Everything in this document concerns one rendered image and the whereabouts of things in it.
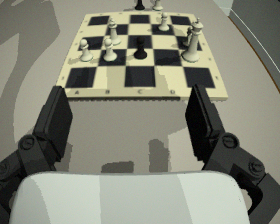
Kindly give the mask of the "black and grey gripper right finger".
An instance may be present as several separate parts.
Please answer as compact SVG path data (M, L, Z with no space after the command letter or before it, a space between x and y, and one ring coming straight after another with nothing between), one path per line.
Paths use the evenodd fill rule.
M280 209L280 185L259 159L239 147L234 134L225 132L203 84L192 86L185 118L194 156L204 163L202 170L233 177L252 199L250 224L269 224Z

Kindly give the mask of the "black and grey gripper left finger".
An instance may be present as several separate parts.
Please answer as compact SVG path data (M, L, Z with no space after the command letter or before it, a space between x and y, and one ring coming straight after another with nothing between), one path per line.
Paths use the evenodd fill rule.
M32 134L23 136L18 149L0 162L0 224L9 223L9 200L25 177L57 171L54 164L64 157L72 119L65 89L53 86Z

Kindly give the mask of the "chessboard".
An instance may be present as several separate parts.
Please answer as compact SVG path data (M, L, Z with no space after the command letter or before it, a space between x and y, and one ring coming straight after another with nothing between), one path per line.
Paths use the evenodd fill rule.
M191 88L203 84L210 100L228 95L207 41L198 35L197 62L182 58L187 29L194 14L168 14L168 31L160 31L163 12L110 12L86 14L68 52L56 86L68 100L189 100ZM117 58L104 60L104 41L110 38L108 22L116 21L121 43L112 47ZM144 37L147 58L138 60L137 38ZM82 62L80 41L86 39L93 59Z

